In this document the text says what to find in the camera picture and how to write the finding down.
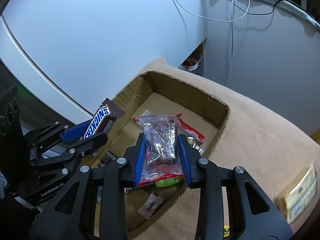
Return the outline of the clear bag of bread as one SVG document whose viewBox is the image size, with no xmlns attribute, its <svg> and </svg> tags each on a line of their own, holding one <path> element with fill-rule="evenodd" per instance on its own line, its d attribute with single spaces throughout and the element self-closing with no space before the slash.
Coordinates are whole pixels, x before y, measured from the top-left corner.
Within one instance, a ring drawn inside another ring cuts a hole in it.
<svg viewBox="0 0 320 240">
<path fill-rule="evenodd" d="M 285 220 L 292 224 L 306 211 L 317 193 L 317 170 L 314 163 L 311 163 L 276 196 L 274 203 Z"/>
</svg>

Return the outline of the black white patterned candy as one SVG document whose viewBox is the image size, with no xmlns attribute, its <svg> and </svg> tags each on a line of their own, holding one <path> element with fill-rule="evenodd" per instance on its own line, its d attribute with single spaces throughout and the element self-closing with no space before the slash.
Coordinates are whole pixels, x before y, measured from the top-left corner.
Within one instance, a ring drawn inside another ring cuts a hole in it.
<svg viewBox="0 0 320 240">
<path fill-rule="evenodd" d="M 117 157 L 112 152 L 107 151 L 104 154 L 101 154 L 99 155 L 99 157 L 97 157 L 97 159 L 91 165 L 91 168 L 104 167 L 116 159 Z"/>
</svg>

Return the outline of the large Snickers bar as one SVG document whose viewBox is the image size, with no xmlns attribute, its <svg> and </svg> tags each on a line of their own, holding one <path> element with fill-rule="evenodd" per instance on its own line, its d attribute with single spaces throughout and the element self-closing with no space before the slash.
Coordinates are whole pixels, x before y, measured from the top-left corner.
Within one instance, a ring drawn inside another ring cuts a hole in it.
<svg viewBox="0 0 320 240">
<path fill-rule="evenodd" d="M 99 132 L 108 134 L 116 120 L 122 117 L 124 114 L 125 112 L 121 108 L 106 98 L 97 109 L 95 115 L 89 122 L 84 135 L 81 136 L 80 139 L 87 139 Z"/>
</svg>

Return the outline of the pink white candy packet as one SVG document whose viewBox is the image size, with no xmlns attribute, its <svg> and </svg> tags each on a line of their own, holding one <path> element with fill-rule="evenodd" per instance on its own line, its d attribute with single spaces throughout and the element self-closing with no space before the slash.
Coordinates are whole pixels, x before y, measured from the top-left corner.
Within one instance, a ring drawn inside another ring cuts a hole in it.
<svg viewBox="0 0 320 240">
<path fill-rule="evenodd" d="M 156 195 L 152 192 L 146 202 L 138 210 L 138 214 L 145 219 L 150 219 L 155 210 L 162 204 L 163 200 L 164 198 L 162 196 Z"/>
</svg>

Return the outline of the green jelly cup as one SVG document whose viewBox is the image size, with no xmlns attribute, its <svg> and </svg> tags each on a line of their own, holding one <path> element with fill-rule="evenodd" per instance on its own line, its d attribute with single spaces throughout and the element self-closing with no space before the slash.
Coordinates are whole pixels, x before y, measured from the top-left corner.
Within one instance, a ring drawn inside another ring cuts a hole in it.
<svg viewBox="0 0 320 240">
<path fill-rule="evenodd" d="M 183 181 L 183 177 L 165 178 L 155 182 L 156 187 L 170 187 Z"/>
</svg>

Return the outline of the red date bag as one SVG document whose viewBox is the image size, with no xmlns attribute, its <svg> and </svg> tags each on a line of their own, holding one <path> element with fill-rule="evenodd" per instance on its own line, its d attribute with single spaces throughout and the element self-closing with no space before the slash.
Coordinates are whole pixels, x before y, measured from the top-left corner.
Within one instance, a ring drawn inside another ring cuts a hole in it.
<svg viewBox="0 0 320 240">
<path fill-rule="evenodd" d="M 205 140 L 205 136 L 202 135 L 199 131 L 195 128 L 186 124 L 183 120 L 179 119 L 179 129 L 180 134 L 185 135 L 188 144 L 199 151 L 200 155 L 204 154 L 203 143 Z"/>
<path fill-rule="evenodd" d="M 143 132 L 136 167 L 137 187 L 144 187 L 165 178 L 183 176 L 178 155 L 178 120 L 181 116 L 165 114 L 132 118 Z"/>
</svg>

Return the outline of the yellow candy wrapper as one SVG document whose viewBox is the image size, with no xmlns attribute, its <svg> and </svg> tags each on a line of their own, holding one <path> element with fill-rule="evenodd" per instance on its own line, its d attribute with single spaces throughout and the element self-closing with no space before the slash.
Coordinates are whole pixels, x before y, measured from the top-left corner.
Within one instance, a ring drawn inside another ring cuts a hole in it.
<svg viewBox="0 0 320 240">
<path fill-rule="evenodd" d="M 223 226 L 223 237 L 228 237 L 229 236 L 229 225 L 224 225 Z"/>
</svg>

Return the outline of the brown cardboard box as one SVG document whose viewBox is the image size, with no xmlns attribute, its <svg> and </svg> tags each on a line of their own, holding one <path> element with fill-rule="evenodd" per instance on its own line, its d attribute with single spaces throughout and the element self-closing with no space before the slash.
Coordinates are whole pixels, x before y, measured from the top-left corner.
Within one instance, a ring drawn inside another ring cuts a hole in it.
<svg viewBox="0 0 320 240">
<path fill-rule="evenodd" d="M 124 111 L 99 151 L 96 161 L 107 153 L 122 157 L 125 150 L 146 136 L 144 167 L 138 186 L 125 196 L 129 239 L 136 239 L 164 215 L 184 193 L 186 185 L 178 157 L 178 136 L 195 139 L 204 156 L 210 154 L 219 136 L 228 108 L 202 89 L 180 79 L 150 71 L 133 79 L 114 103 Z M 158 187 L 158 181 L 178 183 Z"/>
</svg>

